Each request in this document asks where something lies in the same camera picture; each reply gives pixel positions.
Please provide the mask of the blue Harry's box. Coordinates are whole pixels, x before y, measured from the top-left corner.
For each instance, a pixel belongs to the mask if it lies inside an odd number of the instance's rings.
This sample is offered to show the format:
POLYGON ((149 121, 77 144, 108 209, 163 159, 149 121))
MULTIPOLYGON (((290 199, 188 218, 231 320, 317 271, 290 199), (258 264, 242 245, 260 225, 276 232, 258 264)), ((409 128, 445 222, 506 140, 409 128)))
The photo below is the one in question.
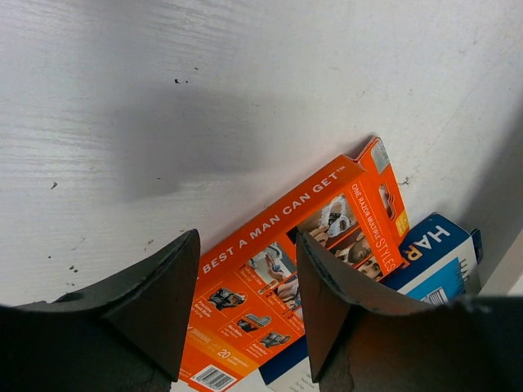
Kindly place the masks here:
MULTIPOLYGON (((467 232, 439 213, 414 226, 400 245, 404 264, 381 283, 431 305, 443 305, 481 290, 478 265, 483 258, 481 232, 467 232)), ((259 368, 273 391, 317 391, 312 382, 303 336, 259 368)))

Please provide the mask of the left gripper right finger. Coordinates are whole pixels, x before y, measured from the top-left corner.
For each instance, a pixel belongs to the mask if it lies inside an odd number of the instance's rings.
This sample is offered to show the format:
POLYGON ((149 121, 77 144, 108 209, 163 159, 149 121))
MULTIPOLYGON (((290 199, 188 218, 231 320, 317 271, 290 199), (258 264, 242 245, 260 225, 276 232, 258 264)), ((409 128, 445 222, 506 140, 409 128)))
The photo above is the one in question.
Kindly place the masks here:
POLYGON ((298 234, 311 378, 322 391, 519 391, 522 300, 434 306, 395 292, 298 234))

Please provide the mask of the orange Fusion5 razor box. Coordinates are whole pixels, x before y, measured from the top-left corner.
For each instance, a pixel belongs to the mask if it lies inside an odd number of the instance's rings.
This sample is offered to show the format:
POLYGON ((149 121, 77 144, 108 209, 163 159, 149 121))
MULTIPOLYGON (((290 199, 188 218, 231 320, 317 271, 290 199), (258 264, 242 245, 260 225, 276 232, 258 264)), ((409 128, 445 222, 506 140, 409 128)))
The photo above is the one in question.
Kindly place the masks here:
POLYGON ((225 391, 303 337, 297 234, 378 281, 408 230, 382 140, 336 157, 201 257, 180 378, 225 391))

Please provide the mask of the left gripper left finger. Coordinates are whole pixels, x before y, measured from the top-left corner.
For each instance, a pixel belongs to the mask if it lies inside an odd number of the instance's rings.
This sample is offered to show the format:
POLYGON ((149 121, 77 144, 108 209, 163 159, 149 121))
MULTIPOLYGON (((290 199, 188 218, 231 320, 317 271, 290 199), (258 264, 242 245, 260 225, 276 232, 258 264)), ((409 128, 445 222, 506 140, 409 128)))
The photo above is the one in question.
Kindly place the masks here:
POLYGON ((2 390, 170 390, 181 369, 199 259, 193 229, 53 302, 3 306, 2 390))

